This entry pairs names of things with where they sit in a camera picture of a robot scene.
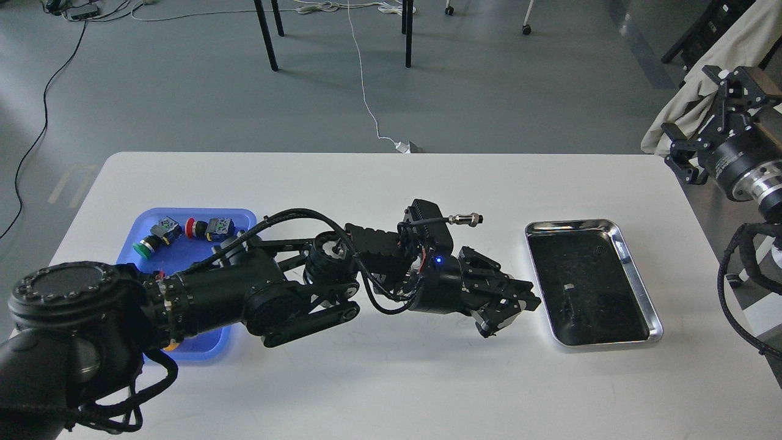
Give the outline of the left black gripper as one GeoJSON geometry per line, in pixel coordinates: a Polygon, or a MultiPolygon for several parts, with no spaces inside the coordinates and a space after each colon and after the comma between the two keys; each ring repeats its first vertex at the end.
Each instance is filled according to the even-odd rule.
{"type": "Polygon", "coordinates": [[[462,247],[458,257],[440,258],[440,262],[432,258],[422,270],[411,268],[407,279],[411,311],[471,315],[480,335],[488,338],[510,326],[522,311],[533,312],[541,303],[531,282],[512,279],[501,271],[500,263],[471,247],[462,247]],[[498,299],[483,306],[478,293],[498,299]]]}

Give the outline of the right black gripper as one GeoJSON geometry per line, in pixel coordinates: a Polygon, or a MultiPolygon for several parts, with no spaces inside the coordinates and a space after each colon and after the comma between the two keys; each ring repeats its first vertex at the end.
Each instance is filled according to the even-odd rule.
{"type": "Polygon", "coordinates": [[[671,141],[665,164],[682,183],[702,186],[709,174],[729,200],[780,211],[780,88],[759,67],[706,65],[702,72],[718,89],[701,136],[686,137],[675,123],[662,123],[671,141]],[[690,162],[698,154],[705,170],[690,162]]]}

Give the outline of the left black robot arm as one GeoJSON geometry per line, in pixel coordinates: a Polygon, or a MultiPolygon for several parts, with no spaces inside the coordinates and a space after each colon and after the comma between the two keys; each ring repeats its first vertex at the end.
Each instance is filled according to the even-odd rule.
{"type": "Polygon", "coordinates": [[[9,296],[17,333],[2,342],[2,438],[55,439],[76,424],[137,431],[142,404],[178,376],[171,343],[242,323],[277,347],[355,318],[360,287],[386,315],[460,313],[494,336],[541,301],[471,247],[453,256],[448,226],[481,222],[421,199],[394,231],[292,208],[168,276],[131,263],[41,268],[9,296]]]}

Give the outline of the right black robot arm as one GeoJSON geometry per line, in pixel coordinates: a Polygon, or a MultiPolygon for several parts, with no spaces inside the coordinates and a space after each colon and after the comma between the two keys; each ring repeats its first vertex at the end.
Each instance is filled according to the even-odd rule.
{"type": "Polygon", "coordinates": [[[706,123],[691,136],[675,123],[663,123],[672,142],[665,164],[686,184],[714,178],[729,200],[753,200],[766,222],[779,223],[779,87],[759,67],[702,70],[718,87],[706,123]]]}

